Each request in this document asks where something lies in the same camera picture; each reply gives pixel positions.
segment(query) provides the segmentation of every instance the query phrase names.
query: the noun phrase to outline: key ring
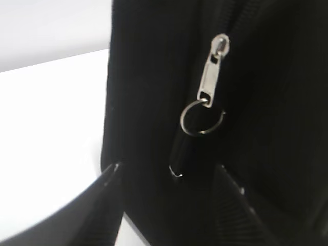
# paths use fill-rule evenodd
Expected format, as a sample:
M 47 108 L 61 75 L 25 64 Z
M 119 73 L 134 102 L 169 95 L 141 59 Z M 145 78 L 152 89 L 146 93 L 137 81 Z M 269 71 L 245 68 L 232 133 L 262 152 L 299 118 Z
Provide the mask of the key ring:
M 219 121 L 214 125 L 212 126 L 211 128 L 207 129 L 207 130 L 203 130 L 203 131 L 199 131 L 199 132 L 191 132 L 189 131 L 186 126 L 185 126 L 185 116 L 187 114 L 187 112 L 194 106 L 198 105 L 198 104 L 205 104 L 205 103 L 208 103 L 209 100 L 206 99 L 206 98 L 201 98 L 199 100 L 196 100 L 196 101 L 193 101 L 192 103 L 190 103 L 188 106 L 186 106 L 186 108 L 183 110 L 183 112 L 181 113 L 181 117 L 180 117 L 180 125 L 181 125 L 181 128 L 183 129 L 183 131 L 185 133 L 187 133 L 188 135 L 192 136 L 192 137 L 197 137 L 197 136 L 204 136 L 206 134 L 209 134 L 211 132 L 213 132 L 216 128 L 218 128 L 222 122 L 223 122 L 223 118 L 224 118 L 224 115 L 226 114 L 226 112 L 224 110 L 222 110 L 221 112 L 221 115 L 220 115 L 220 119 Z

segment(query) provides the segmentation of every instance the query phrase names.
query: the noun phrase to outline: black bag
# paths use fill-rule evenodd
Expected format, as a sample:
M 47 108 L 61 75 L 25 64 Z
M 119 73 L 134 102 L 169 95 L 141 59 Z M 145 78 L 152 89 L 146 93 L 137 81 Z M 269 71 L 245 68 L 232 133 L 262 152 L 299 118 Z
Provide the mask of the black bag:
M 184 124 L 226 115 L 192 137 L 180 116 L 218 34 L 214 105 L 203 94 Z M 324 0 L 114 0 L 101 165 L 125 163 L 152 246 L 327 243 L 327 44 Z

